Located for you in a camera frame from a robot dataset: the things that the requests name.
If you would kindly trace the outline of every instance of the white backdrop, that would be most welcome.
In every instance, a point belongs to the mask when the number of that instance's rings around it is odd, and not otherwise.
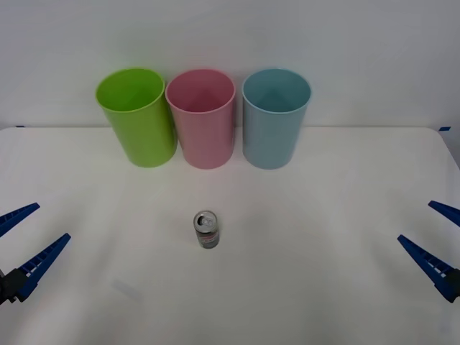
[[[211,66],[304,75],[308,125],[460,122],[459,0],[3,0],[0,127],[106,125],[97,83]]]

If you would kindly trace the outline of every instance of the can lid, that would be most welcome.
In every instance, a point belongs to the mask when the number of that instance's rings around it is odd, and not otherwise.
[[[193,226],[202,234],[214,232],[217,229],[217,217],[211,211],[198,212],[193,218]]]

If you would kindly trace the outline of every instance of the cup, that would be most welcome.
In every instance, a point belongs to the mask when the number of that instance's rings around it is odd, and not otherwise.
[[[177,138],[161,75],[146,68],[120,70],[99,84],[96,100],[133,164],[157,167],[174,155]]]
[[[311,90],[297,73],[261,70],[243,82],[243,153],[262,169],[289,163]]]
[[[185,160],[200,169],[225,164],[234,146],[233,81],[220,70],[189,70],[168,84],[166,99]]]

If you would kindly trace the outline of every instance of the cup rim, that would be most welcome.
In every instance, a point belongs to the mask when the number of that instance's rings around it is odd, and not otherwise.
[[[177,78],[179,78],[180,76],[186,74],[186,73],[189,73],[189,72],[194,72],[196,70],[210,70],[210,71],[213,71],[213,72],[217,72],[217,73],[220,73],[222,74],[224,77],[226,77],[227,79],[229,79],[231,85],[233,86],[233,93],[230,97],[230,99],[223,105],[223,106],[220,106],[218,107],[217,109],[213,109],[213,110],[209,110],[209,111],[188,111],[188,110],[184,110],[184,109],[181,109],[179,108],[178,106],[174,105],[169,97],[167,96],[167,90],[168,88],[171,86],[171,84],[173,83],[173,81]],[[204,114],[210,114],[210,113],[213,113],[215,111],[218,111],[218,110],[221,110],[223,108],[225,108],[226,106],[228,106],[234,99],[235,99],[235,95],[236,95],[236,86],[235,86],[235,82],[233,82],[233,80],[229,77],[229,75],[227,73],[225,73],[224,71],[222,70],[218,70],[218,69],[215,69],[215,68],[192,68],[190,70],[186,70],[180,74],[178,74],[177,76],[175,76],[166,86],[166,90],[165,90],[165,97],[166,97],[166,101],[167,103],[170,105],[171,108],[174,108],[178,111],[181,111],[183,113],[186,113],[186,114],[192,114],[192,115],[204,115]]]
[[[138,108],[138,109],[133,109],[133,110],[126,110],[126,111],[122,111],[122,110],[113,110],[113,109],[110,109],[110,108],[107,108],[106,106],[103,106],[101,104],[101,102],[99,102],[98,100],[98,91],[99,91],[99,88],[101,87],[101,85],[103,84],[104,81],[106,81],[107,79],[113,77],[114,75],[118,74],[118,73],[121,73],[121,72],[124,72],[125,70],[148,70],[149,72],[153,72],[154,74],[156,74],[160,80],[162,81],[162,89],[160,91],[160,94],[158,95],[158,97],[156,99],[154,99],[153,101],[151,101],[150,103],[148,103],[147,105],[141,107],[141,108]],[[159,99],[161,99],[161,97],[163,96],[163,94],[165,93],[165,79],[161,76],[161,74],[159,74],[158,72],[156,72],[155,70],[151,70],[149,68],[144,68],[144,67],[129,67],[129,68],[123,68],[121,70],[116,70],[115,72],[113,73],[110,73],[108,76],[106,76],[97,86],[96,88],[96,92],[94,94],[95,98],[96,98],[96,101],[98,102],[99,106],[103,109],[106,109],[108,111],[110,111],[111,113],[118,113],[118,114],[129,114],[129,113],[134,113],[136,111],[139,111],[139,110],[142,110],[142,109],[145,109],[147,108],[148,106],[151,106],[152,104],[156,103]]]
[[[301,77],[308,85],[308,88],[310,89],[310,97],[308,97],[308,100],[305,102],[305,104],[303,104],[302,106],[299,106],[298,108],[294,109],[294,110],[291,110],[291,111],[270,111],[270,110],[265,110],[265,109],[262,109],[258,106],[256,106],[255,104],[253,104],[249,99],[247,99],[246,97],[246,94],[244,94],[244,85],[246,84],[246,82],[248,81],[249,78],[251,78],[253,75],[255,74],[258,74],[260,72],[263,72],[263,71],[266,71],[266,70],[284,70],[286,72],[289,72],[289,73],[292,73],[292,74],[295,74],[295,75],[298,75],[299,77]],[[243,95],[243,98],[244,100],[250,105],[252,106],[253,108],[257,109],[257,110],[260,110],[264,113],[267,113],[267,114],[276,114],[276,115],[285,115],[285,114],[291,114],[291,113],[294,113],[296,111],[299,111],[299,109],[302,109],[304,107],[306,107],[308,105],[308,103],[310,103],[310,100],[311,100],[311,95],[312,95],[312,90],[311,90],[311,86],[310,86],[310,83],[303,77],[301,76],[299,73],[297,72],[294,72],[293,70],[289,70],[287,68],[263,68],[261,70],[258,70],[257,72],[253,72],[251,74],[249,74],[243,81],[242,85],[241,85],[241,94]]]

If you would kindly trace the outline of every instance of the soda can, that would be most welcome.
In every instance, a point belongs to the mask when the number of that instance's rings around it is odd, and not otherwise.
[[[211,211],[198,212],[193,218],[193,227],[195,228],[198,242],[203,248],[214,248],[219,242],[219,226],[217,217]]]

